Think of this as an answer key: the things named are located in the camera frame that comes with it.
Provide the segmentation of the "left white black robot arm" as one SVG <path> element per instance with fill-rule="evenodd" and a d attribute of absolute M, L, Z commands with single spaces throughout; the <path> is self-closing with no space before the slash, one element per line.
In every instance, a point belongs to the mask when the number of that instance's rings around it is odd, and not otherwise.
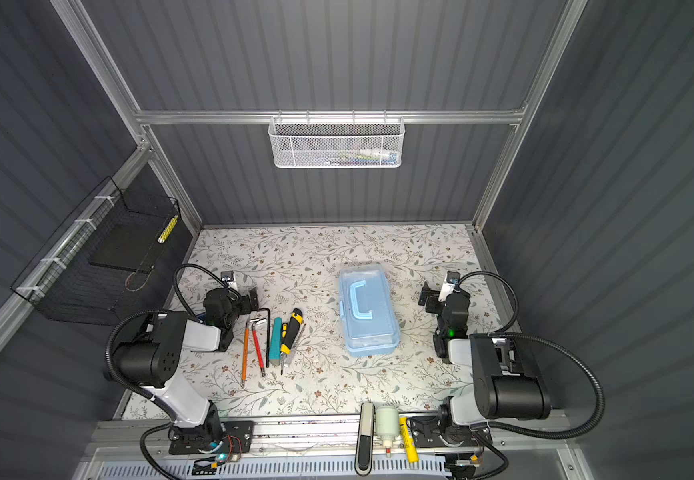
<path fill-rule="evenodd" d="M 174 434 L 219 442 L 225 437 L 215 404 L 192 386 L 180 369 L 181 352 L 225 352 L 234 324 L 258 309 L 258 294 L 231 288 L 206 293 L 205 312 L 157 310 L 121 321 L 105 348 L 106 376 L 167 413 Z"/>

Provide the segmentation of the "blue plastic tool box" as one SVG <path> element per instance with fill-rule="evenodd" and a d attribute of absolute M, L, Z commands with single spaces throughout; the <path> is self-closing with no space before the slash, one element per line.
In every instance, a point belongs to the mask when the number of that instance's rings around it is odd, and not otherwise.
<path fill-rule="evenodd" d="M 338 286 L 349 355 L 361 358 L 393 353 L 400 344 L 401 329 L 384 268 L 368 264 L 342 269 Z"/>

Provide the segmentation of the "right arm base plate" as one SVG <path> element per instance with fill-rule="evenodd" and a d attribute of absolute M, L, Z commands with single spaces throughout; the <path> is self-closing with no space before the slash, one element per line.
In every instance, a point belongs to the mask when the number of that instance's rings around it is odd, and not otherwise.
<path fill-rule="evenodd" d="M 478 437 L 492 442 L 488 428 L 471 429 L 451 425 L 442 428 L 436 415 L 408 416 L 406 424 L 417 448 L 476 448 L 482 447 Z"/>

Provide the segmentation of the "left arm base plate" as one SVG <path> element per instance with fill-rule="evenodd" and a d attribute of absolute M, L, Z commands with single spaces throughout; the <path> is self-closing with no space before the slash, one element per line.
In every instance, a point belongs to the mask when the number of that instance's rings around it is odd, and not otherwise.
<path fill-rule="evenodd" d="M 253 421 L 222 421 L 220 426 L 179 428 L 171 427 L 171 455 L 208 453 L 219 447 L 218 453 L 245 454 L 250 452 L 255 423 Z"/>

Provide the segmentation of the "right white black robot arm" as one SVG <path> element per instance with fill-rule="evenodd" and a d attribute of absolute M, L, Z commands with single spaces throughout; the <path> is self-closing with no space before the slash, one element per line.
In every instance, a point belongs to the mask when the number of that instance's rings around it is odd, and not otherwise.
<path fill-rule="evenodd" d="M 479 428 L 487 420 L 543 420 L 552 410 L 550 395 L 527 342 L 468 334 L 470 295 L 451 282 L 434 290 L 422 286 L 419 305 L 437 318 L 433 345 L 447 364 L 467 367 L 472 380 L 439 407 L 437 430 Z"/>

